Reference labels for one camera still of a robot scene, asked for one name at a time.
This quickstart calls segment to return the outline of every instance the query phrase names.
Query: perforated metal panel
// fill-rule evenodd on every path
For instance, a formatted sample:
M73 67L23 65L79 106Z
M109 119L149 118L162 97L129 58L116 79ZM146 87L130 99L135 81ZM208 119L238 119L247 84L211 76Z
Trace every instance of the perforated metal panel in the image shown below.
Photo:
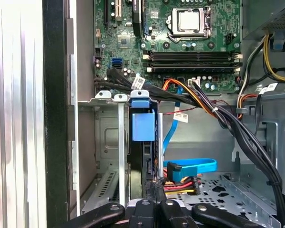
M269 22L263 27L263 30L284 30L285 29L285 12L273 21Z

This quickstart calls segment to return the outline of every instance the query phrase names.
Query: ventilation holes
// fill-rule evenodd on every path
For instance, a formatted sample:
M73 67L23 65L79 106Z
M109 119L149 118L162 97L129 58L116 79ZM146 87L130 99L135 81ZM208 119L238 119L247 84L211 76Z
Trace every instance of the ventilation holes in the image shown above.
M228 193L222 192L222 193L220 193L218 196L219 196L219 197L225 197L225 196L228 196L228 195L229 195Z
M263 27L263 30L283 30L285 29L285 13L274 20L271 20Z
M111 172L108 176L108 179L104 183L104 187L101 189L101 192L99 193L98 197L102 197L105 194L105 191L108 188L109 184L111 183L113 176L114 176L114 173Z

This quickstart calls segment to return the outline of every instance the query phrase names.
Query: side panel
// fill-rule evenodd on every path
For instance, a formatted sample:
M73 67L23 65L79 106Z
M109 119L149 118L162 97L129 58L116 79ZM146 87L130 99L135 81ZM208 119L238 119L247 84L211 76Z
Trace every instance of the side panel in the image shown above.
M42 1L0 1L0 227L47 227Z
M67 77L63 0L43 1L47 225L67 221Z

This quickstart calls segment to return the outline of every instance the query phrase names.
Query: gray metal frame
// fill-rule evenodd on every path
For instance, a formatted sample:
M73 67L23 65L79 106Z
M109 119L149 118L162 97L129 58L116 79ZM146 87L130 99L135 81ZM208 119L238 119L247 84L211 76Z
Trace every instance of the gray metal frame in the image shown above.
M237 178L228 180L220 173L207 173L201 177L201 194L171 194L169 199L182 200L188 209L197 203L207 203L235 215L245 215L249 220L267 228L281 228L275 219L275 205L266 198L259 198Z
M47 227L42 1L0 1L0 227Z
M118 185L118 179L118 170L108 169L82 208L82 214L108 203L113 198Z

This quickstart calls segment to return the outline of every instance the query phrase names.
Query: orange wire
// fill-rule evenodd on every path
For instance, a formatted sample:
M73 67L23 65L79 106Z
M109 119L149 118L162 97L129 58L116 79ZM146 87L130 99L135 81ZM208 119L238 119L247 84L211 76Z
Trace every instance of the orange wire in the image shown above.
M175 84L179 85L179 86L182 86L191 96L194 97L195 101L207 112L209 113L210 115L214 116L215 115L201 102L200 98L193 92L191 91L190 89L188 89L188 87L186 85L184 85L182 82L178 81L178 80L175 80L175 79L172 79L172 78L169 78L165 84L163 85L163 89L164 90L167 90L168 88L168 85L170 82L174 82Z
M256 94L246 94L246 95L241 96L241 98L239 99L239 108L242 108L242 104L246 98L251 98L251 97L257 97L257 95ZM238 119L241 119L242 117L243 117L243 114L240 114L238 116Z

